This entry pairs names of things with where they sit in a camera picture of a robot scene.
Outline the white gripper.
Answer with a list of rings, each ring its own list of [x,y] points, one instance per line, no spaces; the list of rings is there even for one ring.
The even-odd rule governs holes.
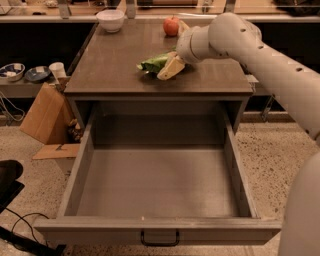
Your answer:
[[[183,21],[178,21],[178,35],[176,45],[178,56],[169,58],[165,66],[157,74],[160,80],[168,80],[185,68],[185,63],[193,64],[214,57],[214,50],[209,43],[208,26],[189,26]]]

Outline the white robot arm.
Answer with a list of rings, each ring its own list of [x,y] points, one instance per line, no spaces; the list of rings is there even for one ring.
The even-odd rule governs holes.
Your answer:
[[[188,64],[215,58],[239,62],[320,142],[320,74],[264,43],[253,23],[234,13],[220,14],[204,27],[180,21],[176,50]],[[278,256],[320,256],[320,153],[303,164],[291,185]]]

